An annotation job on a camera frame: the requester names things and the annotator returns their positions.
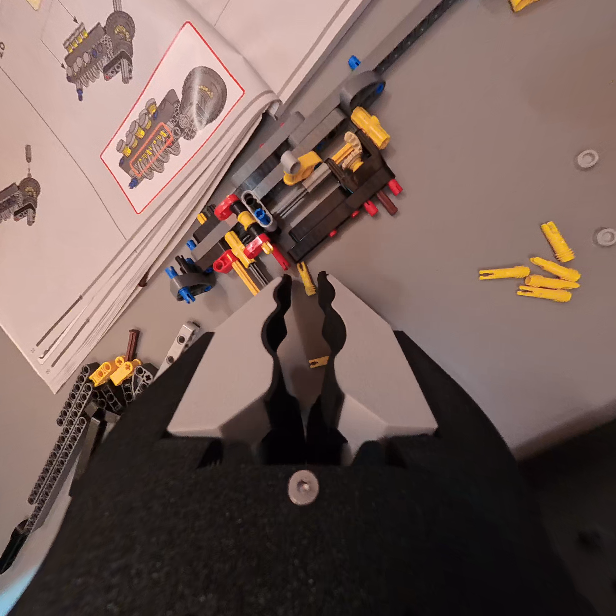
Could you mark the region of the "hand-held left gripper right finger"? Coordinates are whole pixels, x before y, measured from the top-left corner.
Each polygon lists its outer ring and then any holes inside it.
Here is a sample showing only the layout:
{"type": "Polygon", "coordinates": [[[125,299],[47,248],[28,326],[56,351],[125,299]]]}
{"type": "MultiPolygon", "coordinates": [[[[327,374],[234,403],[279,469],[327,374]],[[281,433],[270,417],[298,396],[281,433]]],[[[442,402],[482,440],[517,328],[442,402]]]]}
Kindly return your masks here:
{"type": "Polygon", "coordinates": [[[347,446],[428,435],[436,420],[389,323],[336,277],[319,273],[322,335],[329,345],[320,404],[347,446]]]}

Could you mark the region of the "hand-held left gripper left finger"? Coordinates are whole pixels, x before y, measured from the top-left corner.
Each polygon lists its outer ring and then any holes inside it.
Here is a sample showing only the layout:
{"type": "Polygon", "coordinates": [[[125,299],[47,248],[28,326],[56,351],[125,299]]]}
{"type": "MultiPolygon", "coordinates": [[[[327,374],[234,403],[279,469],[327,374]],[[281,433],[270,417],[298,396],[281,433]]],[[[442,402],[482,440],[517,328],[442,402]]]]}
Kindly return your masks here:
{"type": "Polygon", "coordinates": [[[291,277],[275,278],[216,328],[167,431],[258,443],[270,431],[267,406],[281,375],[291,277]]]}

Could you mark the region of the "pile of yellow lego pins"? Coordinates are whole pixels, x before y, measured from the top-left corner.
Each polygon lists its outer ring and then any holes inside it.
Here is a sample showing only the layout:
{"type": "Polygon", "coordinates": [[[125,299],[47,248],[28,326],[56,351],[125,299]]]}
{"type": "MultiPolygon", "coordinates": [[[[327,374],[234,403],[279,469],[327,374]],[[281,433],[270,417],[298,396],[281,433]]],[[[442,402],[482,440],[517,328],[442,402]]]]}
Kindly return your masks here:
{"type": "Polygon", "coordinates": [[[481,269],[479,280],[516,280],[518,296],[544,299],[554,303],[567,303],[572,292],[580,287],[581,273],[569,264],[575,259],[575,252],[566,241],[559,227],[553,221],[541,225],[542,234],[549,244],[553,260],[541,257],[529,259],[531,265],[542,273],[533,273],[530,266],[516,265],[494,269],[481,269]]]}

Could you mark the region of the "cluster of grey lego rings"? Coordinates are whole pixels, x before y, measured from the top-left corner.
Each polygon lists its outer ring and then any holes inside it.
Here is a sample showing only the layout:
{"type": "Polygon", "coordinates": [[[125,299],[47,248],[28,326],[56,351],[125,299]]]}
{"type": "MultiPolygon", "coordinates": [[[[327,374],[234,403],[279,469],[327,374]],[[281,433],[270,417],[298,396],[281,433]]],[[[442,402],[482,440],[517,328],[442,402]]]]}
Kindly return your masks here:
{"type": "MultiPolygon", "coordinates": [[[[581,150],[574,158],[574,164],[580,171],[589,171],[599,162],[599,154],[596,150],[581,150]]],[[[593,233],[593,243],[598,248],[606,249],[615,246],[615,226],[598,227],[593,233]]]]}

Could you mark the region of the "light grey lego beam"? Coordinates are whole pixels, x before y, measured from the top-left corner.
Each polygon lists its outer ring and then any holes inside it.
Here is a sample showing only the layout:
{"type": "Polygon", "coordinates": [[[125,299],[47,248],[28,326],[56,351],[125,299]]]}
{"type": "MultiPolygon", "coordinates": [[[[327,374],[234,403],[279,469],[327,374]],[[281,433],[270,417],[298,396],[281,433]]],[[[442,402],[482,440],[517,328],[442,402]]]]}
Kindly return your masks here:
{"type": "Polygon", "coordinates": [[[155,376],[155,380],[164,374],[170,366],[177,362],[181,355],[195,341],[195,338],[200,330],[200,326],[194,321],[187,321],[181,326],[174,338],[173,343],[171,344],[171,347],[166,352],[165,358],[163,359],[157,375],[155,376]]]}

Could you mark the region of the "bundle of black lego beams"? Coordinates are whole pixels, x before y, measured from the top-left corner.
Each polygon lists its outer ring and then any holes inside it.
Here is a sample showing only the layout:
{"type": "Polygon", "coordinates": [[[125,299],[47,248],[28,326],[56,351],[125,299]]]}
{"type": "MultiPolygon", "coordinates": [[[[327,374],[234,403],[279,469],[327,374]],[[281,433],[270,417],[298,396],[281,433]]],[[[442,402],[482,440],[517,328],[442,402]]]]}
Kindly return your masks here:
{"type": "Polygon", "coordinates": [[[11,568],[27,539],[43,526],[71,468],[76,466],[75,476],[82,473],[105,431],[153,382],[157,369],[137,358],[140,334],[138,329],[129,330],[123,355],[81,366],[56,420],[60,428],[56,443],[28,497],[33,510],[15,527],[1,555],[2,574],[11,568]]]}

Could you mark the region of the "grey black lego chassis assembly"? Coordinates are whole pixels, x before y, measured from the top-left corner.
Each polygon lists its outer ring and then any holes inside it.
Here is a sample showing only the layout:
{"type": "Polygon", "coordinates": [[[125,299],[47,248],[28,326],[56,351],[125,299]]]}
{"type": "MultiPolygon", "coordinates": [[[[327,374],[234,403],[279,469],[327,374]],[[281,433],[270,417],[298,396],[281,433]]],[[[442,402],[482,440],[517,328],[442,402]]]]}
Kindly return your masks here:
{"type": "Polygon", "coordinates": [[[242,166],[200,209],[191,257],[175,258],[180,273],[166,269],[176,301],[194,302],[235,265],[252,271],[266,243],[284,258],[275,244],[283,232],[290,259],[302,264],[362,208],[377,214],[373,197],[397,212],[384,193],[402,191],[381,153],[388,134],[368,109],[386,87],[384,73],[454,4],[421,1],[366,62],[349,58],[351,73],[311,114],[286,112],[279,127],[266,126],[262,147],[241,155],[242,166]]]}

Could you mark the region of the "lego instruction booklet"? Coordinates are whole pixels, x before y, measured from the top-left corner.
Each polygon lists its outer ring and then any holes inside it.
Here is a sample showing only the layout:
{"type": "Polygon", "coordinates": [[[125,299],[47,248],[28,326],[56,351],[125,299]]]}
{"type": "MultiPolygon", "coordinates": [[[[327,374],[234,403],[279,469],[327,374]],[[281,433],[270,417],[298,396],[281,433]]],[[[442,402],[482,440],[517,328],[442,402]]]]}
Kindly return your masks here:
{"type": "Polygon", "coordinates": [[[53,393],[368,1],[1,1],[1,327],[53,393]]]}

